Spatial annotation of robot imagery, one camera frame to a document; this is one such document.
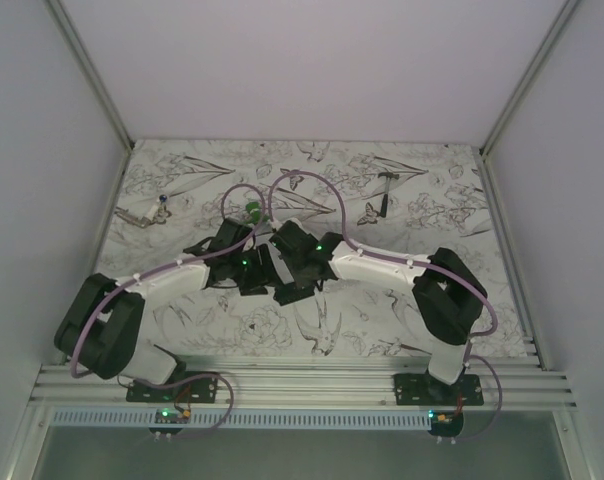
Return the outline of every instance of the black mounting plate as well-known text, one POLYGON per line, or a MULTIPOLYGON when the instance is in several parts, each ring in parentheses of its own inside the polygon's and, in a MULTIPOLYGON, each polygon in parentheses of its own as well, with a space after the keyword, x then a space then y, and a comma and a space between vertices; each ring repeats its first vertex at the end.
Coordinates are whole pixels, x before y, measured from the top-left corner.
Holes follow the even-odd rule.
MULTIPOLYGON (((179 378, 171 378, 167 383, 179 382, 180 380, 199 373, 210 372, 180 372, 179 378)), ((187 385, 191 386, 191 403, 215 403, 215 395, 218 391, 217 378, 202 378, 194 380, 189 384, 180 385, 169 390, 158 390, 147 387, 138 382, 133 382, 126 392, 126 401, 130 403, 170 403, 179 395, 187 385)))
POLYGON ((453 385, 445 385, 424 373, 398 373, 393 375, 395 400, 398 405, 457 406, 462 394, 463 405, 484 405, 480 377, 462 375, 453 385))

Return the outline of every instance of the green object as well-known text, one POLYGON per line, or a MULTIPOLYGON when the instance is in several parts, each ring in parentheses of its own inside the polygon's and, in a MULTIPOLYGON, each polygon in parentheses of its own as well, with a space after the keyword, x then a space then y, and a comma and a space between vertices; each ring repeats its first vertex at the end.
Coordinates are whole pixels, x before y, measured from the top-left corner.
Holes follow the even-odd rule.
MULTIPOLYGON (((247 211, 250 217, 247 223, 251 225, 257 225, 260 221, 260 218, 262 218, 262 209, 260 208, 260 203, 249 202, 246 204, 245 210, 247 211)), ((270 218, 264 215, 264 220, 268 222, 270 218)))

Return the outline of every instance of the cable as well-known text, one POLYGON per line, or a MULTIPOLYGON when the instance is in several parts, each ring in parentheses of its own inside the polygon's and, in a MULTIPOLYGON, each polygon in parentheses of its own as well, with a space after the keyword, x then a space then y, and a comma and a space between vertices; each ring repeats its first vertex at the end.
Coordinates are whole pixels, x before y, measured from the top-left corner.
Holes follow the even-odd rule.
MULTIPOLYGON (((264 211, 264 209, 265 209, 264 195, 262 195, 262 192, 260 192, 260 190, 258 190, 256 187, 254 187, 253 185, 249 185, 247 183, 239 183, 239 184, 231 187, 229 190, 226 191, 226 193, 222 197, 222 200, 224 201, 227 198, 227 196, 229 195, 229 193, 231 193, 233 190, 235 190, 237 188, 249 188, 249 189, 255 191, 258 194, 258 197, 260 199, 260 205, 261 205, 262 211, 264 211)), ((231 245, 230 247, 224 248, 218 252, 205 253, 204 255, 201 255, 199 257, 193 257, 193 258, 186 259, 182 262, 182 264, 188 265, 190 263, 208 260, 209 258, 219 257, 222 255, 226 255, 227 253, 230 253, 230 252, 242 247, 246 242, 248 242, 253 237, 253 234, 255 234, 257 232, 258 228, 260 228, 263 223, 264 223, 264 215, 262 215, 262 217, 260 218, 260 221, 253 227, 251 232, 246 237, 244 237, 242 240, 237 242, 235 245, 231 245)), ((71 356, 71 362, 70 362, 71 376, 73 378, 82 378, 82 377, 85 377, 92 373, 90 370, 86 370, 84 372, 78 372, 78 362, 80 359, 80 352, 82 351, 84 342, 86 341, 86 338, 89 335, 89 330, 91 330, 91 327, 93 327, 93 324, 98 319, 98 316, 100 315, 100 313, 102 313, 102 310, 104 310, 104 308, 109 304, 109 302, 111 300, 113 300, 113 298, 115 298, 120 292, 135 285, 138 281, 146 280, 149 277, 153 277, 160 273, 164 273, 169 270, 176 269, 176 268, 179 268, 179 264, 175 261, 173 261, 171 263, 167 263, 165 265, 161 265, 156 268, 153 268, 147 272, 140 274, 139 277, 132 278, 131 280, 128 280, 128 281, 122 283, 121 285, 117 286, 113 291, 111 291, 108 295, 106 295, 102 299, 102 301, 98 304, 98 306, 95 308, 95 310, 93 310, 93 312, 89 316, 89 319, 87 320, 86 325, 84 325, 82 332, 80 332, 80 336, 78 337, 78 341, 75 344, 75 348, 73 349, 73 355, 71 356)))
MULTIPOLYGON (((292 177, 294 175, 307 175, 309 177, 313 177, 313 178, 321 181, 322 183, 324 183, 333 192, 333 194, 338 199, 338 203, 340 205, 340 213, 342 215, 342 237, 344 238, 344 242, 349 247, 351 247, 353 250, 356 250, 357 252, 360 252, 362 255, 366 255, 367 257, 376 258, 378 260, 384 260, 387 262, 401 263, 402 265, 407 264, 406 258, 399 258, 399 257, 395 257, 392 255, 385 255, 383 253, 371 252, 371 251, 365 250, 366 245, 362 245, 362 244, 358 245, 349 237, 349 234, 346 230, 346 206, 344 204, 344 200, 342 199, 342 195, 340 195, 340 192, 337 190, 337 188, 335 188, 335 185, 333 185, 331 182, 329 182, 327 179, 325 179, 321 175, 318 175, 317 173, 306 172, 306 171, 302 171, 302 170, 292 170, 290 172, 280 175, 273 182, 273 184, 271 185, 271 188, 269 188, 269 195, 267 197, 267 208, 268 208, 270 218, 272 218, 272 219, 275 218, 273 216, 272 202, 273 202, 273 192, 275 191, 278 183, 280 183, 285 178, 292 177)), ((482 295, 482 293, 480 291, 478 291, 473 285, 471 285, 469 282, 467 282, 465 279, 463 279, 459 275, 456 275, 455 273, 450 272, 449 270, 446 270, 437 265, 432 265, 427 262, 420 262, 418 260, 414 260, 412 263, 412 266, 426 268, 426 269, 432 270, 434 272, 440 273, 440 274, 450 278, 451 280, 454 280, 455 282, 459 283, 460 285, 465 287, 467 290, 469 290, 469 292, 471 292, 473 295, 475 295, 478 298, 478 300, 480 300, 482 302, 482 304, 487 308, 489 315, 491 316, 491 327, 488 330, 483 331, 483 332, 471 333, 469 335, 469 338, 484 337, 484 336, 495 333, 495 331, 498 329, 497 313, 495 312, 495 309, 493 308, 493 305, 491 305, 489 300, 484 295, 482 295)), ((472 348, 472 344, 471 344, 471 342, 469 342, 469 344, 466 347, 466 351, 464 352, 464 361, 465 362, 469 359, 469 356, 471 355, 471 348, 472 348)))
POLYGON ((222 417, 217 422, 215 422, 213 425, 211 425, 210 427, 204 428, 202 430, 199 430, 199 431, 193 432, 193 433, 181 433, 178 436, 174 437, 174 438, 195 438, 195 437, 202 437, 204 435, 207 435, 207 434, 212 433, 213 431, 217 430, 218 428, 220 428, 222 426, 222 424, 224 422, 227 421, 227 419, 231 415, 231 410, 233 410, 233 405, 235 405, 235 393, 233 391, 233 387, 231 386, 231 384, 229 383, 229 381, 226 378, 224 378, 222 375, 220 375, 218 373, 198 373, 197 375, 187 377, 183 380, 180 380, 179 382, 167 383, 165 385, 156 385, 155 383, 147 382, 146 380, 141 380, 141 379, 136 380, 136 382, 141 383, 142 385, 146 385, 147 387, 150 387, 150 388, 155 388, 157 390, 170 390, 172 388, 179 387, 180 385, 184 385, 186 383, 191 383, 196 380, 202 380, 204 378, 217 379, 218 381, 222 382, 226 386, 226 388, 229 390, 229 406, 227 407, 226 412, 224 412, 222 417))
POLYGON ((491 429, 495 426, 495 423, 496 423, 498 417, 500 416, 500 412, 502 411, 502 402, 504 400, 504 392, 502 391, 502 383, 500 383, 500 377, 498 377, 498 373, 495 371, 495 368, 493 368, 493 366, 488 362, 488 360, 486 358, 481 357, 480 355, 469 355, 469 358, 474 358, 476 360, 480 360, 491 371, 491 375, 493 375, 493 378, 495 379, 495 384, 498 389, 498 404, 495 407, 495 412, 493 413, 493 417, 491 417, 491 421, 484 429, 480 430, 478 433, 469 435, 468 437, 456 437, 455 438, 456 442, 467 442, 469 440, 476 440, 477 438, 479 438, 482 435, 491 431, 491 429))

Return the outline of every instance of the white wall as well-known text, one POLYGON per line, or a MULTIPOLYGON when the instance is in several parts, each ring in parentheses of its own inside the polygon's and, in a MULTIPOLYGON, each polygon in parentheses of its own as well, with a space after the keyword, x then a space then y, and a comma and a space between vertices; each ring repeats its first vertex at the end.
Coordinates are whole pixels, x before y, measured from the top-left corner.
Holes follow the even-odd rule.
POLYGON ((0 1, 0 470, 123 149, 42 1, 0 1))
POLYGON ((604 0, 583 2, 492 162, 534 314, 604 456, 604 0))
POLYGON ((564 0, 65 0, 134 137, 481 146, 564 0))

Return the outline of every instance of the hammer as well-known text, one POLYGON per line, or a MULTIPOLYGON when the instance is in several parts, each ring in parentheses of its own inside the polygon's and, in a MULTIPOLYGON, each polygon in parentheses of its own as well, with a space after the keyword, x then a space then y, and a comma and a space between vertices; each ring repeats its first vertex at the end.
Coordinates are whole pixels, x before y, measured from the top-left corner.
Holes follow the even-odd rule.
POLYGON ((389 187, 391 186, 391 179, 397 180, 400 175, 391 172, 378 173, 378 178, 386 178, 386 184, 384 185, 384 196, 382 197, 382 208, 380 208, 380 216, 386 218, 386 209, 389 206, 389 187))

